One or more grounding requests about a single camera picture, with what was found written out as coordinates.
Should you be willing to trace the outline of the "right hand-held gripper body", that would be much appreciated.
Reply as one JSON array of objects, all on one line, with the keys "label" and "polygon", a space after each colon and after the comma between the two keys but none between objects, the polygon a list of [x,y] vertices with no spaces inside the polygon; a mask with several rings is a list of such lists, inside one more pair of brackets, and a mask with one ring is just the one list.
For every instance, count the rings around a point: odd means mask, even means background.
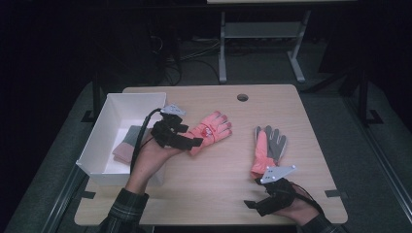
[{"label": "right hand-held gripper body", "polygon": [[293,202],[294,189],[286,179],[286,175],[292,173],[295,169],[294,165],[267,167],[261,177],[266,182],[264,187],[268,197],[265,199],[269,200],[270,214],[288,207]]}]

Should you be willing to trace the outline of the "white box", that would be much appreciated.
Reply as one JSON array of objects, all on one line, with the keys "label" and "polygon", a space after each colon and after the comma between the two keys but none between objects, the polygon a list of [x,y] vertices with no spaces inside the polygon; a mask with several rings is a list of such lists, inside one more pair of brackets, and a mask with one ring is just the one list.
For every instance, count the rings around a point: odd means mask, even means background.
[{"label": "white box", "polygon": [[113,150],[131,125],[141,126],[152,110],[165,103],[164,92],[110,93],[76,164],[98,185],[125,185],[130,164],[116,160]]}]

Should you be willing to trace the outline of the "pink glove with grey palm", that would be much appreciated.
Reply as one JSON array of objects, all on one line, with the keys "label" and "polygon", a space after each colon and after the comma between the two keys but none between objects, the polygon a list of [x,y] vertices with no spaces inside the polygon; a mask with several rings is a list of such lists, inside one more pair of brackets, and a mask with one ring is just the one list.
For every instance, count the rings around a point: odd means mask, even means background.
[{"label": "pink glove with grey palm", "polygon": [[253,179],[261,178],[267,167],[279,165],[287,144],[287,137],[270,125],[264,128],[258,126],[255,135],[255,158],[251,168]]}]

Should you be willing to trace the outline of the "white metal table frame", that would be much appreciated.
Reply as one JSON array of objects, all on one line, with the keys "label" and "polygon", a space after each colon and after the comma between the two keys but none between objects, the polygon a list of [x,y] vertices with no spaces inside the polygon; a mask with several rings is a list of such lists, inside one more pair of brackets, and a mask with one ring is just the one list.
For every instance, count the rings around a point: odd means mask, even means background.
[{"label": "white metal table frame", "polygon": [[301,21],[229,22],[226,20],[225,12],[221,12],[219,82],[227,82],[225,42],[228,39],[295,39],[295,45],[292,50],[287,52],[287,56],[296,80],[299,83],[304,83],[305,77],[297,56],[310,16],[311,12],[306,11]]}]

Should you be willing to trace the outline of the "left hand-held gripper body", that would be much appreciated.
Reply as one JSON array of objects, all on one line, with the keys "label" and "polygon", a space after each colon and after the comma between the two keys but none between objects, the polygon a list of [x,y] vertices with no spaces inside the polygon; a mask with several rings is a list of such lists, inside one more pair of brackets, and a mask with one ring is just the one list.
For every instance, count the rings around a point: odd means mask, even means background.
[{"label": "left hand-held gripper body", "polygon": [[182,135],[182,133],[175,133],[173,127],[178,124],[183,124],[182,116],[184,116],[186,112],[181,110],[176,104],[165,106],[159,112],[162,120],[154,124],[151,134],[155,141],[164,148],[172,136]]}]

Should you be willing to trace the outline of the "pink glove with red print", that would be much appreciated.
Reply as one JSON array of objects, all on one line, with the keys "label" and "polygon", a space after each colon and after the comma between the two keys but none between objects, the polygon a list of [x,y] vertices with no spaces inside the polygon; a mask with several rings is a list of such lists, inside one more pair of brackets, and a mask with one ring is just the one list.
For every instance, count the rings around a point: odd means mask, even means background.
[{"label": "pink glove with red print", "polygon": [[219,111],[214,111],[203,118],[200,123],[189,130],[185,136],[188,138],[201,138],[202,143],[199,147],[193,147],[190,155],[198,154],[203,148],[211,146],[232,134],[231,123],[226,115]]}]

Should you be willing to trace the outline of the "black metal stand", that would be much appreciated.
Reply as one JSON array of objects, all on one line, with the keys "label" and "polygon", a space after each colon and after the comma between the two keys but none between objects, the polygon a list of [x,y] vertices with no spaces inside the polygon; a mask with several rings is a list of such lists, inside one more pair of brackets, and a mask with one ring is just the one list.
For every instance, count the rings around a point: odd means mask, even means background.
[{"label": "black metal stand", "polygon": [[367,109],[368,96],[368,76],[364,70],[360,71],[359,78],[359,101],[358,117],[363,126],[368,127],[370,124],[383,124],[383,120],[375,110]]},{"label": "black metal stand", "polygon": [[102,76],[95,72],[92,76],[92,109],[87,110],[82,118],[82,122],[95,123],[102,109]]}]

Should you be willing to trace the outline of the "person's right hand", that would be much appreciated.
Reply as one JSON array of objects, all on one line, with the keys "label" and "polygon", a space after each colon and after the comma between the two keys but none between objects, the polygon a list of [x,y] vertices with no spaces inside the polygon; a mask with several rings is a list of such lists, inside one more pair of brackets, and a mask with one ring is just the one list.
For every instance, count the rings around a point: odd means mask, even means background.
[{"label": "person's right hand", "polygon": [[319,214],[315,207],[301,199],[294,199],[288,207],[275,212],[276,216],[289,218],[299,226],[305,225]]}]

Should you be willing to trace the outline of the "person's left hand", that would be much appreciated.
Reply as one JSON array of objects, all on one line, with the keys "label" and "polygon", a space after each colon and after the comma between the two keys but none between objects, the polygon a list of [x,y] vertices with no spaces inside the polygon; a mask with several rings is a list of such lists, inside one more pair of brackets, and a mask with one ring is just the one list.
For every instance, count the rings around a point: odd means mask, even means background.
[{"label": "person's left hand", "polygon": [[152,137],[147,138],[136,158],[125,189],[135,194],[144,195],[150,178],[168,159],[181,152],[178,149],[162,148]]}]

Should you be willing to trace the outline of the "items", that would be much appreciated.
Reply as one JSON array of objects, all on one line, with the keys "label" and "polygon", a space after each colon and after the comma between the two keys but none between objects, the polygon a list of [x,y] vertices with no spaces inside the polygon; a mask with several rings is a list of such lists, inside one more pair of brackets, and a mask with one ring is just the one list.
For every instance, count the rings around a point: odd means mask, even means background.
[{"label": "items", "polygon": [[116,161],[124,164],[129,164],[131,162],[140,131],[141,127],[137,125],[131,125],[128,128],[123,140],[114,148],[112,152],[112,155]]}]

